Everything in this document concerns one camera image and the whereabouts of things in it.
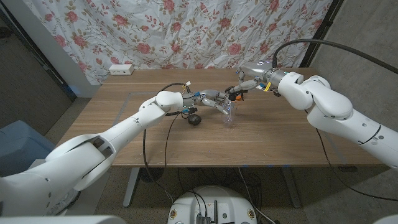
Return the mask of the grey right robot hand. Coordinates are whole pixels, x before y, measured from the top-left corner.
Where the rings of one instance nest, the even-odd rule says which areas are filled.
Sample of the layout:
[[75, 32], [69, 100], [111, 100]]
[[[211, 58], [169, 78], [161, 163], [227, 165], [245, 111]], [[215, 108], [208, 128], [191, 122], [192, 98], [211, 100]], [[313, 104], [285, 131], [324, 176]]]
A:
[[271, 75], [276, 71], [268, 61], [249, 62], [240, 66], [236, 74], [238, 75], [239, 85], [231, 86], [226, 89], [227, 93], [240, 93], [252, 90], [261, 82], [269, 82]]

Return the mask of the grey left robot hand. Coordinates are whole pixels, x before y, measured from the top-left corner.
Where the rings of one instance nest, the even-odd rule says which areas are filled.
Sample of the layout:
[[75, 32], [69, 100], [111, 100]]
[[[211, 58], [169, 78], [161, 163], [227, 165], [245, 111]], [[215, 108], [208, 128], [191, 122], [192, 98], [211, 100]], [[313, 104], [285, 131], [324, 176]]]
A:
[[184, 93], [182, 98], [184, 107], [193, 107], [194, 105], [209, 106], [211, 108], [216, 108], [225, 115], [230, 114], [230, 109], [228, 109], [230, 104], [228, 95], [218, 90], [202, 90], [195, 93]]

